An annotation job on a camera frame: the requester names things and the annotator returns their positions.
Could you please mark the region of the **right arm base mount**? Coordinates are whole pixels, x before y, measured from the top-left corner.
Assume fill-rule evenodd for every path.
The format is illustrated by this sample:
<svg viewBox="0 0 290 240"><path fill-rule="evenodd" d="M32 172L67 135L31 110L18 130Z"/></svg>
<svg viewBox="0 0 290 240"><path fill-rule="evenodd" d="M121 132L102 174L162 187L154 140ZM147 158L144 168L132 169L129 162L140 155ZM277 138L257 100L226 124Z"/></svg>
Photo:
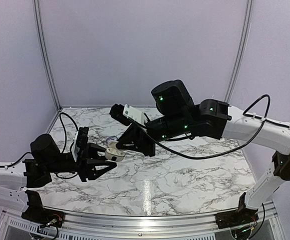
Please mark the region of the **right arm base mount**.
<svg viewBox="0 0 290 240"><path fill-rule="evenodd" d="M231 228L245 225L258 220L258 211L243 209L219 212L215 215L216 224L219 229Z"/></svg>

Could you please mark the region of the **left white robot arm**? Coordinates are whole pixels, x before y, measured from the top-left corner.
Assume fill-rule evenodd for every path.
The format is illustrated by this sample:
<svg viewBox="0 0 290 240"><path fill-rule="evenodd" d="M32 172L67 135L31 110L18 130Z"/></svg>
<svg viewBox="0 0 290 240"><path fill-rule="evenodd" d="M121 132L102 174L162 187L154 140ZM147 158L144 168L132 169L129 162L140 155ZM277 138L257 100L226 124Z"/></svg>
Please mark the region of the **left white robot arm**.
<svg viewBox="0 0 290 240"><path fill-rule="evenodd" d="M110 141L103 148L77 133L72 150L62 153L51 135L40 135L30 144L31 159L0 165L0 206L20 211L25 220L61 226L64 213L44 208L34 188L50 183L51 174L76 173L82 182L98 179L124 159L115 145Z"/></svg>

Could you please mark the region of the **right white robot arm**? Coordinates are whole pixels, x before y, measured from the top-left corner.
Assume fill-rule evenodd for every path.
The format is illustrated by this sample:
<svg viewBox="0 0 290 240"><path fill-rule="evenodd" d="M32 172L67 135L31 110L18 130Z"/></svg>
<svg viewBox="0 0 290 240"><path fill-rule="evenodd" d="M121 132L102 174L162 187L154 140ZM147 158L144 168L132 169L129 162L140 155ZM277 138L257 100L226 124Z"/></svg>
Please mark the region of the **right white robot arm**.
<svg viewBox="0 0 290 240"><path fill-rule="evenodd" d="M239 207L232 214L235 223L243 224L274 191L290 181L290 122L272 120L215 99L194 104L179 79L156 86L151 94L161 113L158 119L150 120L127 104L111 108L111 117L128 127L118 139L118 149L152 157L163 141L210 137L241 140L244 145L255 143L275 151L263 176L240 197Z"/></svg>

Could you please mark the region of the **white earbud case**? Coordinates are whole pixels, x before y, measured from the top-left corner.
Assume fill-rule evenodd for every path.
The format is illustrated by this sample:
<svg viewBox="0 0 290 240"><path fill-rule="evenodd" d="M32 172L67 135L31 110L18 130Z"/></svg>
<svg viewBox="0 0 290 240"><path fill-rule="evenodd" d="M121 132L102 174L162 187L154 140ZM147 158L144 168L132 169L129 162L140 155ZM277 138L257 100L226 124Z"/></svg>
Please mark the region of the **white earbud case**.
<svg viewBox="0 0 290 240"><path fill-rule="evenodd" d="M111 140L107 143L105 157L113 162L121 162L125 159L126 153L116 147L118 141Z"/></svg>

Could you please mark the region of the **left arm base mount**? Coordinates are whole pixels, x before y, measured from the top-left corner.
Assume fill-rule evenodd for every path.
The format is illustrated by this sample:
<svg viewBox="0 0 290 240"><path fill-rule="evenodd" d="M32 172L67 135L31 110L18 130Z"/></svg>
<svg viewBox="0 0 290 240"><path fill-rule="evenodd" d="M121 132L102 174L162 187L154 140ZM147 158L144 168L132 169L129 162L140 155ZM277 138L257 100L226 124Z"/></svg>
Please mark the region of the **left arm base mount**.
<svg viewBox="0 0 290 240"><path fill-rule="evenodd" d="M60 228L63 224L64 212L43 207L29 206L27 210L21 214L21 217L25 220L38 223L43 227L46 227L49 222L56 220L56 222L51 225Z"/></svg>

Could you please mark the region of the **purple earbud charging case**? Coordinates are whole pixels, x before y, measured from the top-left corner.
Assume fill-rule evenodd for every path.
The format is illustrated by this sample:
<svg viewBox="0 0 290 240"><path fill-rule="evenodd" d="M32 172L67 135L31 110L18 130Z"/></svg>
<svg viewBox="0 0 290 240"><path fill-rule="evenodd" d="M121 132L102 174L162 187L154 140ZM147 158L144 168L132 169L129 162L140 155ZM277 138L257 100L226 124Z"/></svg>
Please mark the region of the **purple earbud charging case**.
<svg viewBox="0 0 290 240"><path fill-rule="evenodd" d="M110 141L117 141L117 136L113 135L113 136L110 136L106 139L106 143L109 143Z"/></svg>

